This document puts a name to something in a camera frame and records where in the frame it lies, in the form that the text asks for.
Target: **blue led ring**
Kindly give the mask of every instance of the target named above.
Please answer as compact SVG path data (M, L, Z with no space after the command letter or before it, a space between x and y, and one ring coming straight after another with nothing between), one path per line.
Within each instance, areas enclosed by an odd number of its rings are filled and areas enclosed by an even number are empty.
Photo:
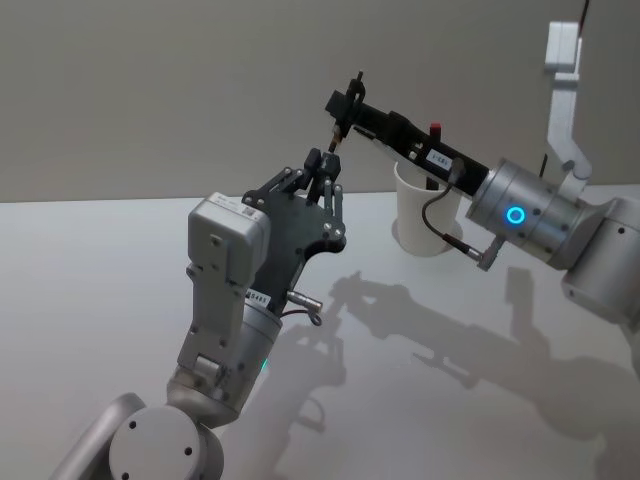
M527 219L527 212L522 207L510 207L507 210L507 222L511 225L522 225Z

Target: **silver cylinder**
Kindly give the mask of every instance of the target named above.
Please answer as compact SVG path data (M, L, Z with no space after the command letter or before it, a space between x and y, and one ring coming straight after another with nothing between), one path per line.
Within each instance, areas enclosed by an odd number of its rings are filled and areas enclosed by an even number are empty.
M116 398L82 434L49 480L90 479L101 469L108 470L104 461L113 436L130 415L143 408L144 402L134 393Z
M209 428L226 425L240 415L253 385L282 328L278 317L251 300L228 363L208 369L198 359L196 371L178 367L167 385L170 405L180 408Z
M308 297L300 292L289 291L287 292L287 300L296 305L306 308L314 313L320 313L322 311L322 302Z
M467 218L550 266L566 269L602 214L594 216L593 207L570 202L555 186L502 160L478 189Z

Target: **white cup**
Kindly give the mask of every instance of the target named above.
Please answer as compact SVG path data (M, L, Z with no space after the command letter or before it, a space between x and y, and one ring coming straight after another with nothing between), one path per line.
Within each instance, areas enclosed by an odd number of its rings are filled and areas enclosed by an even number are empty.
M409 161L396 163L394 173L398 199L396 226L400 245L407 252L419 257L431 257L442 253L447 244L422 221L422 206L441 194L444 187L440 185L438 190L427 190L426 174ZM450 234L459 206L460 195L449 192L427 209L429 223L442 233Z

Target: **barcode label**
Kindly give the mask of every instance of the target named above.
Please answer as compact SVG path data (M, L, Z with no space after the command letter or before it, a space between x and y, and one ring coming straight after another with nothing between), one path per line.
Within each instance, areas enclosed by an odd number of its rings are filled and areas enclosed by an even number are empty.
M256 220L259 215L259 211L255 208L248 207L237 200L232 200L221 193L214 193L211 197L211 202L234 213L250 218L251 220Z
M245 298L253 300L260 306L265 308L267 308L267 305L269 305L269 302L271 301L271 297L269 295L265 295L264 293L260 293L252 289L247 290Z
M439 166L440 168L444 168L447 172L451 170L451 166L453 165L453 160L435 150L431 150L429 152L429 154L427 155L427 160L434 165Z

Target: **white tabletop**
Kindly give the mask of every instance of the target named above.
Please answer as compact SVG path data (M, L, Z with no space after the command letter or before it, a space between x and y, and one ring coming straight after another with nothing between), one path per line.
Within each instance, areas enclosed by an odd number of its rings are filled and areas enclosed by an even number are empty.
M640 186L586 198L613 195ZM46 478L121 393L164 402L190 323L197 202L0 205L0 478ZM640 383L619 331L511 246L489 273L455 251L412 257L395 208L393 194L346 196L347 249L298 285L325 324L286 320L221 432L224 479L637 478Z

